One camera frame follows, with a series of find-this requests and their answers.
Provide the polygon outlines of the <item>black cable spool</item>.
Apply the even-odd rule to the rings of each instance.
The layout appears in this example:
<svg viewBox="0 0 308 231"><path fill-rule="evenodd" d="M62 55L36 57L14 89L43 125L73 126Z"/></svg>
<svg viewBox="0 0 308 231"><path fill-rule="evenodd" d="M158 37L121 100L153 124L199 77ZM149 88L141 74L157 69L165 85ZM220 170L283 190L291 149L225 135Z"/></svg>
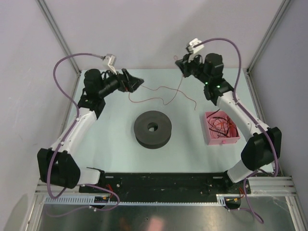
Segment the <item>black cable spool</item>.
<svg viewBox="0 0 308 231"><path fill-rule="evenodd" d="M137 117L133 130L142 147L158 149L169 142L172 123L169 117L160 111L146 111Z"/></svg>

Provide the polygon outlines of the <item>pink plastic box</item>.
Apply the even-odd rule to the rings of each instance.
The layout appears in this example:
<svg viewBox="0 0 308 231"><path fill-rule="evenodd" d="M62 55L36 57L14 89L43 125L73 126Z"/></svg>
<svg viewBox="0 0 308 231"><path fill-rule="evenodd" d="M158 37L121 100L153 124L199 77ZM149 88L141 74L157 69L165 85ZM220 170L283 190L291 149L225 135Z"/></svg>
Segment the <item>pink plastic box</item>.
<svg viewBox="0 0 308 231"><path fill-rule="evenodd" d="M240 139L237 126L221 110L205 112L203 123L208 145L235 144Z"/></svg>

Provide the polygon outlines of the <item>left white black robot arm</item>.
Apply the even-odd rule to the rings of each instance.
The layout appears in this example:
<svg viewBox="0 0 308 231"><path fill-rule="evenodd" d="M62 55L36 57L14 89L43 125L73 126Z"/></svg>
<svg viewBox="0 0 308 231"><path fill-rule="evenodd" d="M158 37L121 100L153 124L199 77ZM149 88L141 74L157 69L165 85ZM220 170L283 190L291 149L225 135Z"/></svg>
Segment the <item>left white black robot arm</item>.
<svg viewBox="0 0 308 231"><path fill-rule="evenodd" d="M89 184L95 192L106 188L101 171L93 167L79 167L74 153L89 128L101 115L106 103L105 97L118 90L135 92L142 84L142 78L132 76L128 70L121 73L90 69L84 74L84 88L76 104L77 114L58 140L48 149L41 148L37 154L40 179L49 184L72 189L77 185Z"/></svg>

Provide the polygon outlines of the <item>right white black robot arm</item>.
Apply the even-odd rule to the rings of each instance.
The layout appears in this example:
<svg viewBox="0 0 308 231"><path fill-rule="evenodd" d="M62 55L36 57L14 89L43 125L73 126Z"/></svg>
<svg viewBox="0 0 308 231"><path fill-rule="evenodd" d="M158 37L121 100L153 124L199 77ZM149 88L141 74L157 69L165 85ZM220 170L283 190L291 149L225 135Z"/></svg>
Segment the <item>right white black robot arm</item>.
<svg viewBox="0 0 308 231"><path fill-rule="evenodd" d="M189 54L184 55L175 62L176 66L184 77L194 76L204 84L206 99L231 118L246 140L240 161L226 171L226 178L222 181L223 190L233 193L239 188L239 182L253 172L278 162L282 132L277 127L270 128L242 104L235 89L223 78L221 55L210 53L204 60L200 55L192 60L189 57Z"/></svg>

